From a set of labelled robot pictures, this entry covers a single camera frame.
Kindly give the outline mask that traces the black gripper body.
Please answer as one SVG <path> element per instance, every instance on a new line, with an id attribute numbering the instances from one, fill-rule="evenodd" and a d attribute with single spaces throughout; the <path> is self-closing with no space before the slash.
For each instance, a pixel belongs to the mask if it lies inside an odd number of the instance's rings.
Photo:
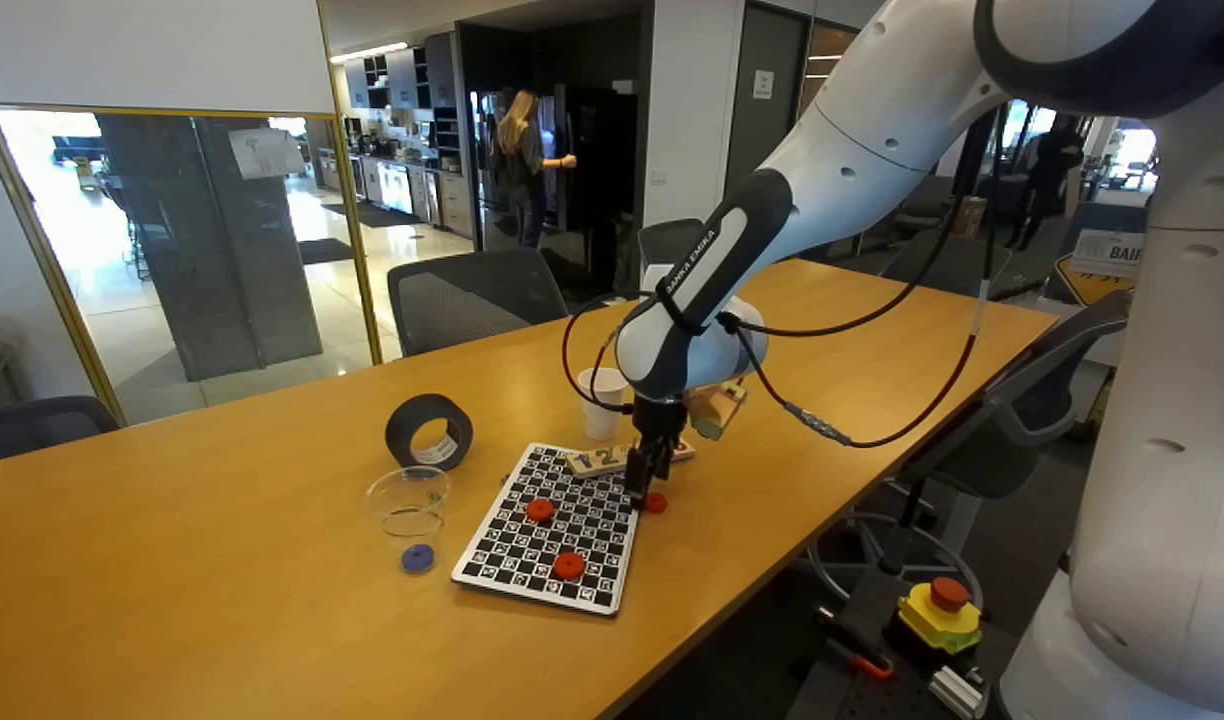
<path id="1" fill-rule="evenodd" d="M 684 402 L 657 402 L 657 398 L 633 402 L 636 445 L 628 447 L 623 461 L 623 488 L 633 499 L 643 499 L 649 485 L 669 475 L 684 420 L 687 420 Z"/>

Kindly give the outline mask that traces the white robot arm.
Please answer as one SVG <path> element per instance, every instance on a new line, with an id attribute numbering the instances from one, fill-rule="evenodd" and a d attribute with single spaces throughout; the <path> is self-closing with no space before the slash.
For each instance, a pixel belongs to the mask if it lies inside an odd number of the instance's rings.
<path id="1" fill-rule="evenodd" d="M 1157 131 L 1150 246 L 1068 564 L 1001 675 L 1012 720 L 1224 720 L 1224 0 L 885 0 L 814 106 L 633 308 L 628 485 L 768 337 L 739 288 L 885 218 L 1009 99 Z"/>

